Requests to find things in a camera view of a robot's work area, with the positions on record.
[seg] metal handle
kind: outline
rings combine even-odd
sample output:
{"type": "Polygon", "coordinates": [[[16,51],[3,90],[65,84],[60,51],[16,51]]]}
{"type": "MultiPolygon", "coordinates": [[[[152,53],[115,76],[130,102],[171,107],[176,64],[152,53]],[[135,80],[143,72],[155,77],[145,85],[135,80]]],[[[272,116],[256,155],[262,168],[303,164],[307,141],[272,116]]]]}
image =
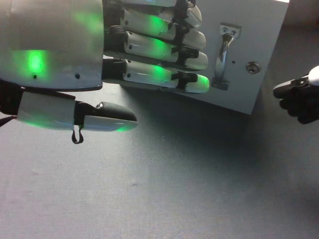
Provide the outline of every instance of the metal handle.
{"type": "Polygon", "coordinates": [[[221,46],[216,66],[215,66],[215,78],[212,81],[212,86],[221,90],[228,90],[229,82],[224,79],[226,70],[226,58],[230,44],[239,38],[241,27],[233,26],[229,24],[221,24],[220,34],[223,37],[223,44],[221,46]]]}

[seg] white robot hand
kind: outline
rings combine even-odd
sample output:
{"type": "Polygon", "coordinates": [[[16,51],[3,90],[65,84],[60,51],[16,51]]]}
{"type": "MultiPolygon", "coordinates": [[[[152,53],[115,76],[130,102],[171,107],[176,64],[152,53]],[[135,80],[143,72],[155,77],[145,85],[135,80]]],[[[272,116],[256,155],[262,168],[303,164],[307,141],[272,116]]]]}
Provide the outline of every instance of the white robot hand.
{"type": "Polygon", "coordinates": [[[58,92],[102,82],[199,94],[209,80],[195,0],[0,0],[0,111],[51,129],[126,131],[135,115],[58,92]]]}
{"type": "Polygon", "coordinates": [[[274,96],[281,99],[281,108],[300,123],[319,120],[319,66],[300,79],[277,85],[274,96]]]}

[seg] lock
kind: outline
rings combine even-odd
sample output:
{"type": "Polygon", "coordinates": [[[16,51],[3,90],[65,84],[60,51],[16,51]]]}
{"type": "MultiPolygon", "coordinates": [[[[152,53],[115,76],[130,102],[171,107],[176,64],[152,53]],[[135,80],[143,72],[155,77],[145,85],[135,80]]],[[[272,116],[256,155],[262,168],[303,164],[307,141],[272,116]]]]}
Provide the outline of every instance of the lock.
{"type": "Polygon", "coordinates": [[[257,74],[258,72],[261,71],[261,67],[259,66],[259,64],[257,62],[248,62],[248,64],[246,65],[246,69],[248,71],[249,74],[254,75],[257,74]]]}

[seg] black strap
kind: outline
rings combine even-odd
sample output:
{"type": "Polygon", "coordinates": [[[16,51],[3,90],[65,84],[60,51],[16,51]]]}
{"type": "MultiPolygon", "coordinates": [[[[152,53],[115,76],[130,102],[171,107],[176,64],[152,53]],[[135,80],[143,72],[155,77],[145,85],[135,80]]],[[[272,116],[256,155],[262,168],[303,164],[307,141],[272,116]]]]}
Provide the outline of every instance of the black strap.
{"type": "Polygon", "coordinates": [[[80,126],[79,127],[79,136],[80,136],[80,139],[77,140],[76,137],[75,137],[75,131],[73,130],[73,134],[72,134],[72,142],[75,143],[75,144],[81,144],[83,143],[84,141],[84,138],[83,138],[83,135],[81,133],[81,130],[83,129],[83,126],[80,126]]]}
{"type": "Polygon", "coordinates": [[[16,116],[9,116],[9,117],[0,119],[0,127],[4,126],[6,123],[10,122],[13,119],[16,119],[16,116]]]}

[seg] gray table surface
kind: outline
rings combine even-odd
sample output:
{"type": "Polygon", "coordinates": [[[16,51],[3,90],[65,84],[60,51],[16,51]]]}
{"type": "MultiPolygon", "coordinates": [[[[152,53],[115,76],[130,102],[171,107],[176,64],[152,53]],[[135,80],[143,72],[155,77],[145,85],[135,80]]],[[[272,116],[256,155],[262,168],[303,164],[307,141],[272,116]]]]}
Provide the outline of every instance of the gray table surface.
{"type": "Polygon", "coordinates": [[[76,96],[131,108],[138,128],[74,145],[71,132],[2,127],[0,239],[319,238],[318,123],[272,96],[318,65],[318,46],[318,33],[282,32],[252,116],[105,85],[76,96]]]}

